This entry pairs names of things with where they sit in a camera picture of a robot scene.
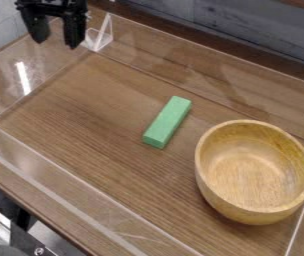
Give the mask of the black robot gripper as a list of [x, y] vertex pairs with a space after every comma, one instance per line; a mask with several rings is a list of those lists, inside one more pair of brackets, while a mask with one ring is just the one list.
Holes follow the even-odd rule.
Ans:
[[47, 16], [68, 15], [64, 17], [66, 44], [71, 49], [82, 44], [87, 30], [87, 0], [16, 0], [15, 4], [24, 14], [27, 29], [36, 43], [43, 43], [51, 35]]

